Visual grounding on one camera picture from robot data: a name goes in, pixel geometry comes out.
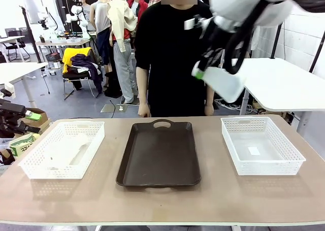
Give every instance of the white card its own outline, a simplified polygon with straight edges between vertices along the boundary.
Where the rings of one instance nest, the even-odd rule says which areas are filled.
[[[257,147],[248,147],[248,150],[252,156],[260,156],[260,152]]]

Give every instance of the black shirt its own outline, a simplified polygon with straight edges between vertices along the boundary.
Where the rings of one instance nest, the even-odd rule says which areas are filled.
[[[209,6],[198,2],[187,10],[157,3],[139,22],[136,39],[137,66],[150,70],[148,103],[154,117],[203,116],[206,88],[191,75],[200,60],[200,29],[184,30],[194,15],[210,18]]]

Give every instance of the brown tray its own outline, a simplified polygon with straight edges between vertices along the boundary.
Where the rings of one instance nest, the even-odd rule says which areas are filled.
[[[160,122],[170,127],[159,127]],[[159,119],[132,126],[117,184],[164,188],[192,186],[200,180],[191,123]]]

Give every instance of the hand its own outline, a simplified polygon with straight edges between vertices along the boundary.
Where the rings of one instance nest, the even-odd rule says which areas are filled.
[[[141,118],[150,118],[150,109],[149,109],[148,104],[145,103],[145,104],[140,104],[139,105],[138,115]]]
[[[204,109],[204,113],[205,116],[213,116],[214,114],[213,104],[206,105]]]
[[[111,31],[111,33],[110,33],[110,45],[111,45],[111,47],[113,47],[113,32]]]

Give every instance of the red shirt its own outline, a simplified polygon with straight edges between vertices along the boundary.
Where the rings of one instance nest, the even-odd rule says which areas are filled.
[[[132,7],[133,2],[134,2],[134,0],[127,0],[129,8]],[[138,23],[140,21],[140,18],[142,16],[143,12],[146,11],[146,9],[148,8],[148,4],[144,0],[139,0],[139,6],[140,6],[140,9],[139,9],[139,13],[138,13]]]
[[[130,39],[130,31],[128,29],[124,29],[124,40]]]

